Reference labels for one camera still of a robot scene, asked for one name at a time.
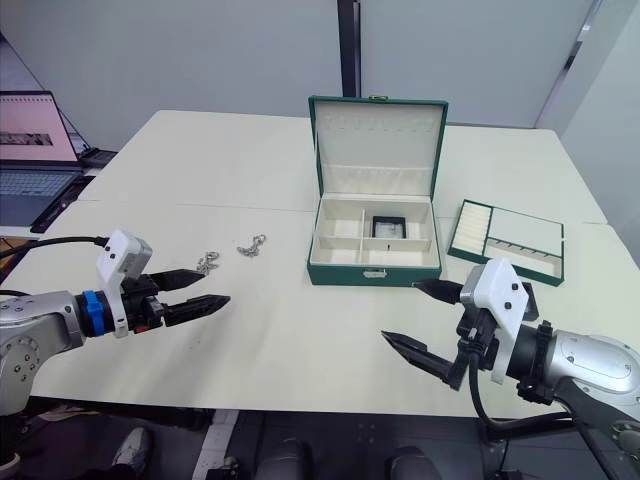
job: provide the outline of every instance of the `blue ring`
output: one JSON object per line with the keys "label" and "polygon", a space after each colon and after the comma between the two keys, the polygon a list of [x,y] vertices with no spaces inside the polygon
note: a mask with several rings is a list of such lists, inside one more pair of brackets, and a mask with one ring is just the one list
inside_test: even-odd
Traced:
{"label": "blue ring", "polygon": [[93,333],[95,333],[96,337],[104,335],[104,306],[102,305],[102,302],[98,300],[96,292],[93,290],[86,290],[82,293],[84,298],[87,300],[87,313],[89,314],[89,317],[91,317],[91,322],[93,323]]}

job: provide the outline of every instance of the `gray wall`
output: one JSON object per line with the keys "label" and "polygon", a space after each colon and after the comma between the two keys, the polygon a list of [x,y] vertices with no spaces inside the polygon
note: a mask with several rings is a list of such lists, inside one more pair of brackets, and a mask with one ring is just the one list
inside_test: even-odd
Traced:
{"label": "gray wall", "polygon": [[450,122],[533,127],[592,0],[363,0],[362,95],[449,101]]}
{"label": "gray wall", "polygon": [[640,265],[640,4],[561,138]]}
{"label": "gray wall", "polygon": [[536,123],[562,135],[598,76],[638,0],[604,0],[562,84]]}
{"label": "gray wall", "polygon": [[2,0],[0,30],[94,146],[159,109],[308,115],[341,95],[335,0]]}
{"label": "gray wall", "polygon": [[31,72],[4,39],[0,40],[0,90],[40,90]]}

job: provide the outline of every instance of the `person's leg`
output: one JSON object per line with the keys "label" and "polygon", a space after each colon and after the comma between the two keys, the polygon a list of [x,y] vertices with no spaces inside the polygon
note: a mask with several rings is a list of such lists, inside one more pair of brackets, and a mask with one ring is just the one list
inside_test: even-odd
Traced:
{"label": "person's leg", "polygon": [[118,463],[112,465],[109,470],[87,470],[73,480],[136,480],[136,471],[129,465]]}
{"label": "person's leg", "polygon": [[308,480],[311,478],[310,462],[302,442],[290,438],[260,462],[256,480]]}
{"label": "person's leg", "polygon": [[391,480],[442,480],[440,473],[417,447],[403,447],[396,450],[389,461]]}

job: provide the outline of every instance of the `green jewelry box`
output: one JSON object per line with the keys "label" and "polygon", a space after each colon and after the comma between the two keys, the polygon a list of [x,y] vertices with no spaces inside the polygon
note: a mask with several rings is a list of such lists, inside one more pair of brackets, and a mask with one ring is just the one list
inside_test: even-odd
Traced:
{"label": "green jewelry box", "polygon": [[447,107],[309,97],[321,197],[311,283],[409,287],[440,276],[432,196]]}
{"label": "green jewelry box", "polygon": [[558,286],[564,281],[564,225],[465,200],[449,251],[475,263],[506,257],[526,278]]}

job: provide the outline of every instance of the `shoe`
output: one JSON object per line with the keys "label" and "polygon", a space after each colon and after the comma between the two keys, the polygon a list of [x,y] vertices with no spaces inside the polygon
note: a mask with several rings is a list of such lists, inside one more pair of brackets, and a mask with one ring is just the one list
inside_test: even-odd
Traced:
{"label": "shoe", "polygon": [[151,432],[146,428],[138,427],[124,439],[120,448],[113,457],[113,465],[122,463],[129,465],[136,472],[136,478],[140,478],[149,457],[151,456]]}

